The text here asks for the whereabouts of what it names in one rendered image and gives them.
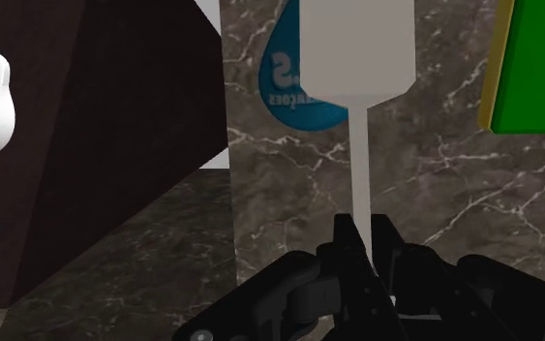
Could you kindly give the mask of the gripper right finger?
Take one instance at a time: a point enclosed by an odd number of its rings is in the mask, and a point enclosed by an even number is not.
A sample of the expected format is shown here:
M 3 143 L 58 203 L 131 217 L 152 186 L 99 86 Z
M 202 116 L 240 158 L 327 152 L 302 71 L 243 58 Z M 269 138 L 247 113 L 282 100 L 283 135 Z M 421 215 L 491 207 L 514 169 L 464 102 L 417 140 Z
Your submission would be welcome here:
M 396 308 L 429 341 L 545 341 L 545 281 L 481 255 L 455 265 L 429 246 L 407 243 L 383 214 L 371 216 L 373 261 Z

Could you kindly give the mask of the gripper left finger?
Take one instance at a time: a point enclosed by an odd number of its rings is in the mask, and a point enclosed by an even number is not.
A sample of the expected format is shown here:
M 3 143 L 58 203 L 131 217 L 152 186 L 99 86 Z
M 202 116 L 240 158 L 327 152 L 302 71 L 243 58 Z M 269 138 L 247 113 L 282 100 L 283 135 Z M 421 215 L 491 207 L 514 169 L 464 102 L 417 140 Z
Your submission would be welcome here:
M 407 341 L 348 214 L 314 254 L 290 251 L 183 324 L 171 341 L 299 341 L 324 316 L 322 341 Z

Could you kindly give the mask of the white spatula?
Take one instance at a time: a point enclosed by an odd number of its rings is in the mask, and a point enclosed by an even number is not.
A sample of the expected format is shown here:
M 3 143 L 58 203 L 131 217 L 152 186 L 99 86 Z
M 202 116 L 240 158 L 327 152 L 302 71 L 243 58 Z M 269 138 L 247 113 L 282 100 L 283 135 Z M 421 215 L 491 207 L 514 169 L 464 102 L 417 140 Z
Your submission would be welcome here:
M 352 217 L 373 260 L 368 109 L 416 80 L 414 0 L 300 0 L 300 85 L 348 110 Z

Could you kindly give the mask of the blue teardrop-shaped object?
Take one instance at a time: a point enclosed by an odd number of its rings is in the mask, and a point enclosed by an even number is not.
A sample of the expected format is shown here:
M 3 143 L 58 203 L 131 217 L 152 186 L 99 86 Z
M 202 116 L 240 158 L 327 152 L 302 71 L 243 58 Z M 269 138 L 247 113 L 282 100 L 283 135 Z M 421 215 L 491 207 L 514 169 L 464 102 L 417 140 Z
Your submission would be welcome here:
M 300 85 L 299 0 L 287 0 L 264 49 L 258 88 L 269 112 L 299 131 L 324 131 L 348 119 L 348 110 L 310 97 Z

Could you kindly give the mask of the green book with yellow edge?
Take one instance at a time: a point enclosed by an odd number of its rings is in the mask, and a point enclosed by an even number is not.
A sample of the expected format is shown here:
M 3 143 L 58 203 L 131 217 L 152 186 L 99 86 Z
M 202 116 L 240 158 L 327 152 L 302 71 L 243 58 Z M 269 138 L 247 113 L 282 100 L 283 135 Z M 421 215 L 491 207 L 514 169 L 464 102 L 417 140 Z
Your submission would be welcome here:
M 498 0 L 477 122 L 545 134 L 545 0 Z

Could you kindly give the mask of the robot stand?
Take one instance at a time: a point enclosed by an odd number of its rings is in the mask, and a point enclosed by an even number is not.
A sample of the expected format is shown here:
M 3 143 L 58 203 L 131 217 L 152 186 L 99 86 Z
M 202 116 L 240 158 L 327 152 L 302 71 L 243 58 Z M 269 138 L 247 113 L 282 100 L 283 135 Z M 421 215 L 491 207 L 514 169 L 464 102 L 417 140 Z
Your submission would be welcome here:
M 0 308 L 227 147 L 222 44 L 196 0 L 0 0 Z

